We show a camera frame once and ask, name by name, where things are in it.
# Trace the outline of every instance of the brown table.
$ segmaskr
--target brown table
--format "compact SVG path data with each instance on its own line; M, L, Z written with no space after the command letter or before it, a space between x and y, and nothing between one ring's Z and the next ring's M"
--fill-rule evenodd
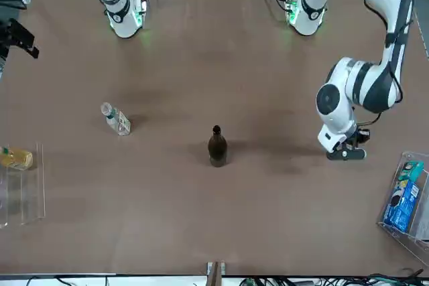
M0 231L2 273L398 274L421 266L375 224L400 153L428 151L429 63L417 25L404 102L365 161L331 162L315 96L343 56L378 61L382 22L330 0L312 37L271 0L151 0L147 29L110 29L98 0L33 0L21 22L40 58L13 50L0 141L44 144L46 218ZM103 101L133 122L118 137ZM373 115L358 109L360 121ZM213 125L231 163L208 163Z

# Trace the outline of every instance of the water bottle label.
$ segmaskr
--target water bottle label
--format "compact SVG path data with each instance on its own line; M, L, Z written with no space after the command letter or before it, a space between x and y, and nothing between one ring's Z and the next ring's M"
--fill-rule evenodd
M131 123L128 121L128 119L122 112L119 112L119 123L122 124L122 126L125 127L128 132L130 132Z

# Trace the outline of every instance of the blue package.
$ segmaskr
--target blue package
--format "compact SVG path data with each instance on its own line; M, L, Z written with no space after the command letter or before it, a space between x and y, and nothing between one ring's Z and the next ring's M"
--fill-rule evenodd
M411 180L398 180L387 205L383 221L402 232L406 232L416 205L418 192L418 186Z
M416 182L420 174L423 172L423 161L409 161L402 167L399 181L411 180Z

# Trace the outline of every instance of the bottle cap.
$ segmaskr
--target bottle cap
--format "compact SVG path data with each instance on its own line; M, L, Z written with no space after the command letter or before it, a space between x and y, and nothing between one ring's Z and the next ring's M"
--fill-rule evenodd
M213 127L213 133L214 133L214 134L221 134L221 127L220 127L220 126L218 126L218 125L215 125L215 126Z
M108 116L112 113L112 111L113 111L113 107L112 107L109 103L104 102L104 103L101 105L101 112L102 112L106 117L108 117Z

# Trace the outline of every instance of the blue box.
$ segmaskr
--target blue box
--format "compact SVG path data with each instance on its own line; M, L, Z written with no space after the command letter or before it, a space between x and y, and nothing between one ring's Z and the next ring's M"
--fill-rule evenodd
M419 190L412 180L396 181L383 221L407 232Z

